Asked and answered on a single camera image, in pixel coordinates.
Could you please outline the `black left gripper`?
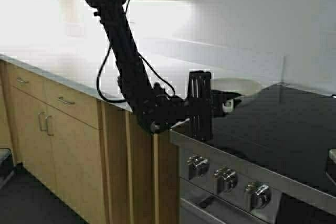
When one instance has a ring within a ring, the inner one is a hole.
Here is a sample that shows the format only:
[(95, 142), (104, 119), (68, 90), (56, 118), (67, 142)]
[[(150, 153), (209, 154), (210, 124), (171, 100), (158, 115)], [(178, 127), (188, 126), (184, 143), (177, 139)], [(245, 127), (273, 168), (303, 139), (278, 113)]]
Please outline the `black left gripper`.
[(211, 88), (212, 74), (209, 71), (191, 71), (188, 78), (186, 116), (192, 138), (207, 142), (213, 138), (212, 118), (223, 116), (226, 98), (241, 97), (242, 94)]

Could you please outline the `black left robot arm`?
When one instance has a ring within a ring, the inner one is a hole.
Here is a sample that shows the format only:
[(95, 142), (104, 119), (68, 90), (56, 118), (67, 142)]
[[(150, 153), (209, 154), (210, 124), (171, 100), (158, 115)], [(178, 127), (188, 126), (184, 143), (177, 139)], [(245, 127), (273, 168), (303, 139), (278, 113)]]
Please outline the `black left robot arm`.
[(213, 89), (208, 71), (190, 72), (185, 98), (167, 93), (161, 86), (163, 78), (151, 83), (147, 74), (151, 66), (139, 53), (127, 20), (130, 0), (85, 1), (99, 17), (109, 40), (108, 52), (115, 56), (122, 100), (145, 131), (159, 134), (178, 123), (195, 120), (201, 139), (208, 140), (212, 137), (212, 119), (226, 116), (241, 104), (240, 93)]

